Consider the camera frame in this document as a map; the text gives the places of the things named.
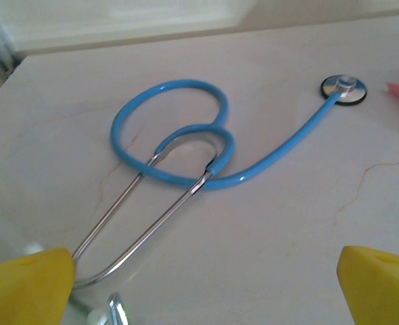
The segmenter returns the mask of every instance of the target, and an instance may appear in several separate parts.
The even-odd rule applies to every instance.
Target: stethoscope
[[[165,91],[180,88],[194,88],[205,91],[216,98],[219,105],[219,112],[210,124],[188,125],[182,127],[172,134],[170,134],[154,151],[154,155],[146,162],[141,162],[131,156],[121,144],[122,127],[129,117],[129,115],[137,109],[143,102]],[[245,182],[257,174],[261,173],[276,160],[280,159],[284,154],[289,152],[296,146],[327,114],[331,107],[335,104],[351,106],[361,103],[367,96],[366,86],[358,79],[346,75],[335,75],[325,79],[321,84],[321,93],[326,99],[324,104],[308,119],[308,121],[298,129],[289,139],[283,142],[278,148],[255,162],[252,166],[226,177],[217,177],[219,172],[230,161],[235,149],[235,142],[233,136],[223,128],[223,124],[227,119],[229,105],[225,94],[217,87],[196,80],[177,80],[162,83],[152,87],[137,97],[134,97],[128,102],[116,115],[110,132],[110,139],[115,153],[121,161],[136,169],[139,174],[134,178],[127,189],[117,199],[117,201],[110,207],[107,213],[93,228],[90,234],[83,240],[79,247],[75,250],[72,258],[75,263],[85,252],[91,241],[98,235],[105,224],[110,220],[111,216],[117,208],[126,200],[129,194],[136,188],[139,181],[144,176],[150,176],[158,181],[168,183],[170,185],[187,188],[186,192],[174,202],[168,210],[166,210],[136,241],[134,241],[111,265],[99,273],[89,278],[77,280],[74,283],[74,289],[84,288],[96,284],[114,271],[116,271],[184,202],[191,198],[200,189],[204,190],[220,190],[235,186]],[[204,137],[205,134],[212,134],[222,140],[224,148],[218,153],[217,145],[210,140],[209,137]],[[204,174],[198,179],[192,179],[174,175],[155,168],[155,165],[164,159],[168,153],[186,141],[192,139],[203,138],[209,144],[212,144],[215,149],[214,158],[206,165]],[[124,316],[120,311],[122,308],[113,308],[111,305],[121,306],[121,302],[117,294],[113,294],[108,301],[110,308],[109,314],[113,324],[127,324],[127,318],[124,321]]]

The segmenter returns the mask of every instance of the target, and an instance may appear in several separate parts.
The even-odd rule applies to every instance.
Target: blue rubber tube
[[[217,87],[205,83],[202,81],[195,80],[179,80],[179,81],[169,81],[161,85],[157,85],[143,93],[139,94],[137,97],[133,98],[129,103],[127,103],[120,112],[116,115],[111,128],[111,144],[114,148],[115,153],[120,157],[122,161],[131,166],[132,168],[138,170],[146,176],[153,177],[154,179],[169,183],[174,186],[181,186],[182,188],[188,188],[191,186],[196,179],[181,177],[174,175],[172,173],[167,173],[161,171],[155,167],[148,167],[143,162],[133,158],[128,154],[121,145],[120,136],[122,133],[122,126],[129,116],[129,114],[134,111],[139,105],[149,98],[158,95],[164,91],[178,88],[196,88],[204,90],[211,95],[213,95],[219,103],[219,113],[217,114],[214,121],[209,125],[190,125],[175,131],[173,134],[168,136],[157,148],[155,153],[159,153],[164,149],[164,147],[169,144],[173,139],[178,137],[180,134],[185,134],[183,132],[211,132],[217,136],[224,139],[226,144],[226,149],[222,151],[219,157],[208,166],[213,175],[216,175],[229,161],[233,151],[234,151],[234,141],[231,134],[225,131],[221,126],[225,122],[228,115],[228,101],[225,94]],[[261,173],[276,160],[280,159],[283,155],[294,148],[304,137],[319,123],[319,121],[327,114],[331,107],[339,99],[338,93],[333,93],[329,99],[312,115],[312,117],[300,128],[298,129],[289,139],[283,142],[278,148],[273,150],[270,154],[267,154],[264,158],[261,158],[258,162],[248,168],[232,174],[226,177],[213,177],[209,179],[204,185],[205,190],[220,190],[223,188],[228,188],[235,186],[237,184],[243,183],[257,174]]]

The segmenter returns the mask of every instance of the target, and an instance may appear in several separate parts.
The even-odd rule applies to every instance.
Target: stethoscope bell
[[[321,94],[329,98],[332,93],[340,93],[337,105],[357,105],[367,97],[368,89],[365,84],[357,78],[339,74],[325,79],[321,83]]]

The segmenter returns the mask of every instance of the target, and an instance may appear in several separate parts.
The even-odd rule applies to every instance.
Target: white marble surface
[[[112,153],[112,119],[157,83],[202,79],[228,95],[232,173],[291,135],[323,101],[320,82],[341,72],[367,84],[365,102],[335,107],[255,179],[198,195],[80,296],[98,306],[119,290],[134,325],[351,324],[335,275],[342,247],[399,254],[399,100],[385,91],[399,82],[399,17],[26,58],[0,90],[0,219],[73,251],[135,175]],[[128,121],[125,144],[145,160],[215,105],[194,90],[160,95]],[[206,156],[192,144],[161,166],[196,176]],[[79,273],[101,269],[181,192],[144,181]]]

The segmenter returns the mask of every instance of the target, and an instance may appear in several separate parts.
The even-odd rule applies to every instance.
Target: yellow object
[[[347,246],[337,277],[356,325],[399,324],[399,256]]]
[[[0,325],[59,325],[73,281],[64,248],[0,263]]]

